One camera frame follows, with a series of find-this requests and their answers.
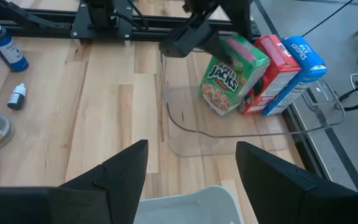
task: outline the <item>blue cereal box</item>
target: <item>blue cereal box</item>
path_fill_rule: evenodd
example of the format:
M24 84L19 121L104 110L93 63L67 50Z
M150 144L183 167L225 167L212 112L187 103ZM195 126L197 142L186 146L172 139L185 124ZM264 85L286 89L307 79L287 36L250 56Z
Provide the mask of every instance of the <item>blue cereal box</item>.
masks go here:
M323 59L303 37L289 37L282 40L282 43L298 62L301 70L277 95L276 99L265 107L262 111L265 116L283 112L303 91L327 72Z

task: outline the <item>green cereal box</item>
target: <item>green cereal box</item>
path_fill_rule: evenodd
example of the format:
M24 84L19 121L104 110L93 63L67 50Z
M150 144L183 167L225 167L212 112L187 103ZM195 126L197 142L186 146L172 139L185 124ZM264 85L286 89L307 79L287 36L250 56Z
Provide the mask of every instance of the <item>green cereal box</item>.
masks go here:
M269 66L269 58L245 38L234 35L220 40L233 65L212 57L200 86L204 100L220 116L236 109Z

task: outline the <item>cereal box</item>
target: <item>cereal box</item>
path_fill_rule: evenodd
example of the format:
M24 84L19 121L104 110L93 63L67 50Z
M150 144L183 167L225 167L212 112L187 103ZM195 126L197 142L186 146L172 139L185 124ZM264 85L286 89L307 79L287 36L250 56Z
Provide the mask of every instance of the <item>cereal box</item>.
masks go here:
M239 106L242 114L262 111L274 99L301 67L276 35L259 37L255 47L270 58L265 74L243 99Z
M221 39L233 65L212 58L200 86L200 94L220 116L236 109L261 78L270 60L240 35Z
M283 112L292 104L309 86L319 80L327 72L324 60L311 48L310 44L301 37L289 37L282 40L283 45L298 62L301 70L280 91L262 111L265 116Z

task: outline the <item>box logo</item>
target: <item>box logo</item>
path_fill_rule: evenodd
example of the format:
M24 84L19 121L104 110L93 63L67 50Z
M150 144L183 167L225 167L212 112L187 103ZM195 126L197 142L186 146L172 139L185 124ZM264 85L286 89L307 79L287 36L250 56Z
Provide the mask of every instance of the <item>box logo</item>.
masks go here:
M291 44L291 48L294 49L301 60L306 60L308 58L308 53L311 53L311 48L308 45L297 45L296 43Z
M239 86L237 73L225 64L214 65L206 78L215 78L216 83L218 83L224 90L231 90L232 92L237 91Z

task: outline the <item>wooden table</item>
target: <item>wooden table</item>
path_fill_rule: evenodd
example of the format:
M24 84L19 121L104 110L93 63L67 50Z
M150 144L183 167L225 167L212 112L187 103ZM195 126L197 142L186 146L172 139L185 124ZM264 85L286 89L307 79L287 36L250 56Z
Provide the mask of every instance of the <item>wooden table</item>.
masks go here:
M76 0L16 3L40 9L78 7ZM186 16L182 4L141 0L137 5L144 14ZM222 12L213 17L225 19ZM0 61L0 111L15 128L14 137L0 150L0 186L60 185L133 142L148 139L142 198L187 194L218 184L235 196L246 223L257 223L232 154L180 157L170 149L175 127L158 81L157 43L133 42L125 47L123 43L37 38L20 38L17 43L30 67L9 73ZM6 103L20 83L27 87L26 105L12 111ZM287 137L255 139L260 147L300 165Z

